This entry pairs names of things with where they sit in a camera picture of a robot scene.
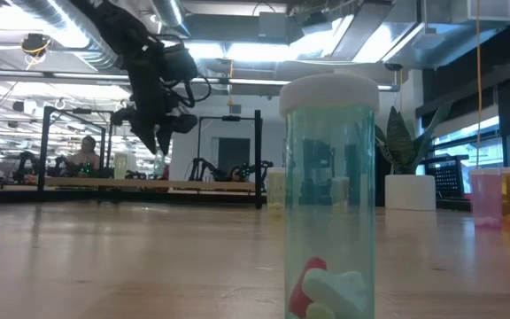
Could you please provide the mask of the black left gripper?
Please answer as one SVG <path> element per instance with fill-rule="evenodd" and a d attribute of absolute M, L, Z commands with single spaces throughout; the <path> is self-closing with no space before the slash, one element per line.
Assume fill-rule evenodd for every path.
<path fill-rule="evenodd" d="M 153 154 L 157 152 L 154 128 L 159 125 L 158 145 L 162 153 L 167 155 L 172 134 L 189 133 L 198 124 L 198 118 L 194 114 L 170 114 L 179 104 L 179 98 L 162 83 L 163 49 L 133 48 L 126 52 L 126 71 L 135 108 L 116 111 L 111 116 L 111 122 L 119 127 L 127 121 L 131 132 Z"/>

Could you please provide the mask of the green medicine bottle white cap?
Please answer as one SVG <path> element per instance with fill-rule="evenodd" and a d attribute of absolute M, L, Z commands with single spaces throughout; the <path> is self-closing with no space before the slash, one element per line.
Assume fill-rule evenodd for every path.
<path fill-rule="evenodd" d="M 161 179 L 164 174 L 165 155 L 162 151 L 157 151 L 153 160 L 152 176 L 154 179 Z"/>

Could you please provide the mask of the pink medicine bottle white cap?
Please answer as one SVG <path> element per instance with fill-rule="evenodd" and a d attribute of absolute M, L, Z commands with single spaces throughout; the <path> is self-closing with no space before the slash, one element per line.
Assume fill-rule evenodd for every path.
<path fill-rule="evenodd" d="M 476 227 L 500 228 L 502 223 L 501 170 L 477 168 L 469 172 L 472 214 Z"/>

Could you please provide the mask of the person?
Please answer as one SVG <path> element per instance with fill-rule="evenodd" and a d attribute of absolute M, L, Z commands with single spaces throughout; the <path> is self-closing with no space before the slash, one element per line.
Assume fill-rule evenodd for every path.
<path fill-rule="evenodd" d="M 85 136 L 81 140 L 81 148 L 76 153 L 67 157 L 67 161 L 74 165 L 90 164 L 94 169 L 99 169 L 101 158 L 95 152 L 96 140 L 92 136 Z"/>

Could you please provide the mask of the grey ceiling pipe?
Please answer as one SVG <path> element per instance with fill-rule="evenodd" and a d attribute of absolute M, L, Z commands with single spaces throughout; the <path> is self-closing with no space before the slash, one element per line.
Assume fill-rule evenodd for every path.
<path fill-rule="evenodd" d="M 25 70 L 3 70 L 0 69 L 0 82 L 48 82 L 48 83 L 69 83 L 69 84 L 91 84 L 91 85 L 119 85 L 128 86 L 129 79 L 124 74 L 82 74 L 82 73 L 60 73 L 50 71 L 25 71 Z M 212 85 L 243 85 L 243 86 L 268 86 L 282 87 L 290 81 L 281 80 L 256 80 L 241 78 L 212 77 L 195 78 L 190 81 L 194 84 Z"/>

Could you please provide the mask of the green bottle with red pill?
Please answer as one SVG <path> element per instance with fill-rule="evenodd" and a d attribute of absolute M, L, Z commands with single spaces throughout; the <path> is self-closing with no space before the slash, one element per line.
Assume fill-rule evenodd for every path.
<path fill-rule="evenodd" d="M 376 83 L 318 74 L 285 85 L 285 316 L 375 318 Z"/>

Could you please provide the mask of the snake plant white pot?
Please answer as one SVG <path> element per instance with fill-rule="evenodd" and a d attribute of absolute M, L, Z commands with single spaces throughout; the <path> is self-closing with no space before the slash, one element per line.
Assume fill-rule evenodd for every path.
<path fill-rule="evenodd" d="M 430 175 L 417 175 L 416 168 L 431 146 L 436 127 L 444 121 L 453 102 L 441 105 L 431 123 L 419 136 L 409 132 L 400 112 L 390 109 L 386 131 L 375 127 L 375 144 L 391 164 L 393 173 L 385 176 L 384 204 L 387 209 L 434 211 L 436 209 L 436 182 Z"/>

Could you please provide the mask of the black mesh crate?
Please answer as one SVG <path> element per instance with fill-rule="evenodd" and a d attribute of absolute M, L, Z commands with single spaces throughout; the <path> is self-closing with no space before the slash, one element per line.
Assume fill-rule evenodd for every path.
<path fill-rule="evenodd" d="M 464 198 L 461 161 L 468 159 L 467 155 L 454 155 L 425 159 L 421 162 L 425 174 L 435 179 L 437 199 Z"/>

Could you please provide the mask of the wooden shelf black metal frame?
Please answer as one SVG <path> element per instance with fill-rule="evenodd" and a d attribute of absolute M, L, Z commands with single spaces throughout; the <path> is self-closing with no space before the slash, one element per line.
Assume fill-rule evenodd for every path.
<path fill-rule="evenodd" d="M 65 114 L 69 117 L 72 117 L 75 120 L 78 120 L 86 125 L 95 126 L 101 130 L 101 142 L 104 142 L 105 139 L 105 128 L 100 127 L 99 125 L 86 121 L 79 116 L 76 116 L 77 113 L 84 113 L 84 110 L 59 110 L 54 106 L 45 106 L 43 108 L 43 118 L 42 118 L 42 138 L 41 138 L 41 152 L 40 152 L 40 161 L 42 162 L 41 166 L 38 170 L 38 180 L 37 180 L 37 191 L 40 193 L 44 192 L 46 182 L 50 182 L 53 185 L 82 185 L 88 187 L 150 187 L 150 188 L 191 188 L 196 190 L 208 190 L 208 189 L 216 189 L 216 190 L 232 190 L 243 189 L 254 192 L 254 205 L 259 210 L 262 208 L 264 204 L 264 199 L 262 195 L 262 184 L 263 179 L 260 176 L 262 172 L 262 166 L 260 164 L 261 161 L 261 146 L 262 146 L 262 129 L 263 129 L 263 119 L 261 116 L 260 110 L 254 111 L 254 116 L 251 118 L 242 118 L 242 121 L 253 121 L 254 122 L 254 143 L 255 143 L 255 183 L 251 184 L 233 184 L 233 183 L 224 183 L 224 182 L 216 182 L 215 186 L 208 186 L 207 183 L 202 182 L 182 182 L 182 181 L 160 181 L 160 180 L 136 180 L 136 181 L 117 181 L 115 182 L 113 179 L 105 179 L 105 178 L 89 178 L 86 181 L 78 178 L 58 178 L 58 177 L 46 177 L 46 159 L 47 159 L 47 150 L 48 150 L 48 142 L 49 142 L 49 134 L 50 134 L 50 120 L 51 115 L 53 113 Z"/>

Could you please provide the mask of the silver round ventilation duct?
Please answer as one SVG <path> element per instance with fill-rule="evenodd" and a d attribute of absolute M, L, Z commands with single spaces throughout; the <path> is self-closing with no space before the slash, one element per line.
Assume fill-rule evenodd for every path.
<path fill-rule="evenodd" d="M 69 0 L 5 0 L 31 18 L 77 58 L 99 73 L 120 71 L 118 56 L 99 34 L 95 25 Z"/>

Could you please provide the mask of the rectangular sheet metal duct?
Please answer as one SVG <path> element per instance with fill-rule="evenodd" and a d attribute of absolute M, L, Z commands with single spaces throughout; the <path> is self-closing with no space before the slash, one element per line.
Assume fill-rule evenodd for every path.
<path fill-rule="evenodd" d="M 510 25 L 510 0 L 326 0 L 295 17 L 293 61 L 445 66 Z"/>

